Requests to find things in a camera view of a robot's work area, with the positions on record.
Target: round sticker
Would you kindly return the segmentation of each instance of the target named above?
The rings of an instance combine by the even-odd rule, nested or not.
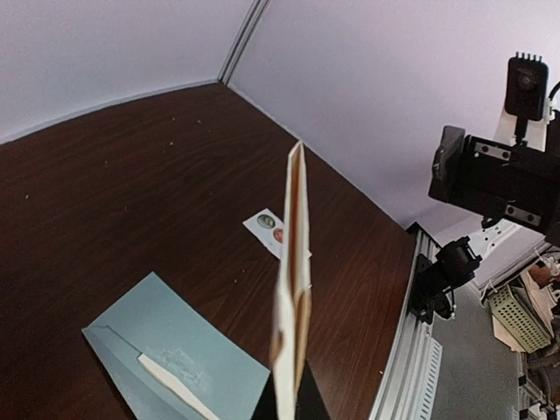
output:
[[[274,239],[282,243],[282,241],[284,240],[284,230],[276,229],[274,232],[272,232],[272,236],[274,236]]]
[[[259,217],[256,218],[256,222],[259,224],[259,226],[265,229],[272,229],[274,226],[277,225],[274,222],[274,219],[272,219],[267,214],[261,214]]]

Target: cardboard sheet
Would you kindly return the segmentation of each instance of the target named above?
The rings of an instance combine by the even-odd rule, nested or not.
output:
[[[293,420],[305,364],[311,316],[309,210],[304,146],[288,156],[284,198],[284,233],[276,284],[270,365],[276,390],[278,420]]]
[[[512,352],[525,353],[522,345],[509,333],[504,325],[495,317],[492,316],[493,336],[508,346]]]
[[[549,330],[550,335],[554,335],[554,330],[552,329],[552,319],[554,319],[552,308],[557,303],[552,300],[548,288],[541,289],[526,270],[521,273],[520,278],[527,291],[529,304]]]

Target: green plastic basket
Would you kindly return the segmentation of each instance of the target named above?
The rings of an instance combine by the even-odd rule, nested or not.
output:
[[[533,353],[550,344],[549,332],[517,300],[508,285],[492,294],[488,300],[492,314],[506,327],[527,353]]]

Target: cable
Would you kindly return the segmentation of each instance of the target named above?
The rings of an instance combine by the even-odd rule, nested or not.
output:
[[[544,266],[550,270],[550,274],[553,277],[558,277],[560,275],[560,264],[558,264],[557,259],[554,256],[552,255],[547,256],[545,259],[544,256],[539,254],[539,251],[536,247],[535,247],[535,253],[536,256],[538,256],[539,260],[541,260],[541,262],[544,263]]]
[[[498,293],[498,290],[494,286],[494,281],[492,279],[488,280],[486,282],[486,286],[484,286],[484,290],[480,295],[480,306],[482,306],[483,308],[485,308],[484,303],[487,301],[487,297],[490,294],[489,292],[487,292],[488,287],[491,287],[494,293]]]
[[[451,289],[451,319],[455,319],[455,310],[457,306],[455,305],[455,292]]]
[[[554,95],[557,94],[558,90],[560,90],[560,81],[552,88],[549,94],[549,99],[552,101],[554,99]]]

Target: green sticker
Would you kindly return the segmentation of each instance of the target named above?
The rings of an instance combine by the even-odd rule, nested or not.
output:
[[[274,219],[272,219],[267,214],[261,214],[259,217],[256,218],[256,221],[262,228],[265,228],[265,229],[272,229],[272,228],[274,228],[274,226],[277,225],[274,222]]]

